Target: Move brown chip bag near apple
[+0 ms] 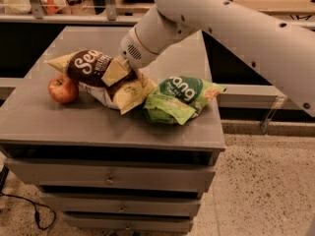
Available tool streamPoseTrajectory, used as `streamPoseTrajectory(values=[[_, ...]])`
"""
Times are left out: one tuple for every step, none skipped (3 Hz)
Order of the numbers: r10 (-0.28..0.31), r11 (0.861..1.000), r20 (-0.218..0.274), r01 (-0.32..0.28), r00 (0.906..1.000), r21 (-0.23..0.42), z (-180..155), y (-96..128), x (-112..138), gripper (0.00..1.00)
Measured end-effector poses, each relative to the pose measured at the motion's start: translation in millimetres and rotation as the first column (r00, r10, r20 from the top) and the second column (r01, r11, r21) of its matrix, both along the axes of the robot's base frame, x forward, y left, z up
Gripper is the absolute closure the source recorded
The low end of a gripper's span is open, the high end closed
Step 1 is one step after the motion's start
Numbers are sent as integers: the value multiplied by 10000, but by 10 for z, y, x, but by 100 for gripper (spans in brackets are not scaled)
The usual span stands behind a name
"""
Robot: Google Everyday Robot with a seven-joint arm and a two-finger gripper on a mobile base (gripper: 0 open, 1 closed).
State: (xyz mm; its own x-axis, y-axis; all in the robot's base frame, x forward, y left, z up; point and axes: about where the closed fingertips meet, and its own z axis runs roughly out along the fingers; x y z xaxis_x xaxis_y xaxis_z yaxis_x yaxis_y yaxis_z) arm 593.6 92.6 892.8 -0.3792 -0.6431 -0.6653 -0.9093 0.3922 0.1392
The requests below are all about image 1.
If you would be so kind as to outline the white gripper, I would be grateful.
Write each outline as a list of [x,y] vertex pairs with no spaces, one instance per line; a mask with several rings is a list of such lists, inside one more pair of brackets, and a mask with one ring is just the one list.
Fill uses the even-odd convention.
[[194,29],[171,21],[152,7],[123,37],[119,49],[121,57],[111,60],[101,80],[111,87],[125,78],[131,68],[141,69],[150,65],[168,46],[194,32]]

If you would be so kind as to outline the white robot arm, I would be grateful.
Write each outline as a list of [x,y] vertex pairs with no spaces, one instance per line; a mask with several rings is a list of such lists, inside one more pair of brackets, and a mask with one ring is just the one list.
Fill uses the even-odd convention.
[[315,116],[315,32],[228,0],[154,0],[120,42],[123,65],[141,69],[201,30]]

